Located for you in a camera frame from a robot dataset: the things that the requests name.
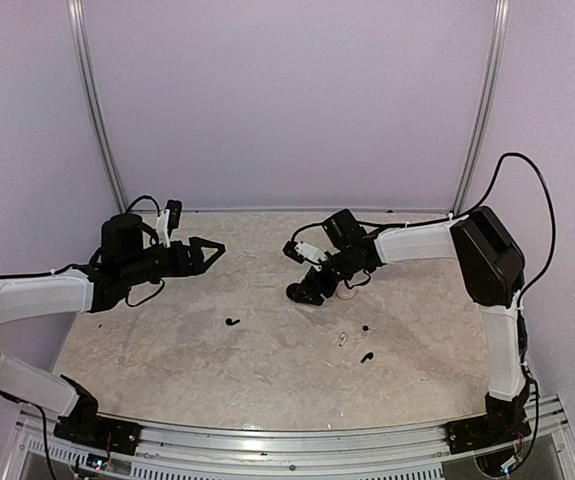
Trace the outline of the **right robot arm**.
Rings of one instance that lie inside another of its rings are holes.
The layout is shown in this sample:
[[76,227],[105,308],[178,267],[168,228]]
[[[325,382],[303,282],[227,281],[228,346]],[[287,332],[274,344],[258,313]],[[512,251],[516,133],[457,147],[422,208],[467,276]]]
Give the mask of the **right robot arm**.
[[291,237],[283,247],[288,258],[310,268],[290,284],[295,303],[320,306],[340,286],[354,289],[358,273],[404,261],[457,261],[466,292],[483,319],[489,360],[485,412],[447,424],[451,447],[498,444],[530,434],[525,404],[530,394],[526,365],[528,336],[520,311],[525,289],[524,255],[495,213],[475,207],[455,218],[418,223],[361,222],[344,209],[320,222],[335,252]]

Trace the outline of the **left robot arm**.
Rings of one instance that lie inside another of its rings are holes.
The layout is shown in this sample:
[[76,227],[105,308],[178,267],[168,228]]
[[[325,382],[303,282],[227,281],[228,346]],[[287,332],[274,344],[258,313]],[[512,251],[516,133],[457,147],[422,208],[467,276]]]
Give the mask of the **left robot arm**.
[[[169,208],[150,226],[123,213],[101,227],[101,245],[86,264],[43,273],[0,275],[0,325],[57,314],[100,313],[127,301],[133,287],[206,273],[225,253],[219,242],[174,241],[180,216]],[[0,394],[57,415],[57,431],[88,445],[109,435],[98,402],[81,385],[0,352]]]

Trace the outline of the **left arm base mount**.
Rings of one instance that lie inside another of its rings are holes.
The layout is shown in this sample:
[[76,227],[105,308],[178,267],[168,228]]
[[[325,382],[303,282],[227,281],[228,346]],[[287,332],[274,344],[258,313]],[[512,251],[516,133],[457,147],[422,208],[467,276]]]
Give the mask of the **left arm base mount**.
[[138,446],[142,426],[125,420],[97,416],[89,425],[70,419],[58,420],[54,435],[79,445],[107,453],[133,456]]

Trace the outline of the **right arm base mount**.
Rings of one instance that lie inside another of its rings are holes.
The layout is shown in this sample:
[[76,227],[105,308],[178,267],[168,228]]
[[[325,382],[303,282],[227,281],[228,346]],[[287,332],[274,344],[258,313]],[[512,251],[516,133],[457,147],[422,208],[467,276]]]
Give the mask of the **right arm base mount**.
[[448,422],[444,429],[451,454],[480,450],[531,434],[525,415],[513,423],[507,423],[502,416],[481,415]]

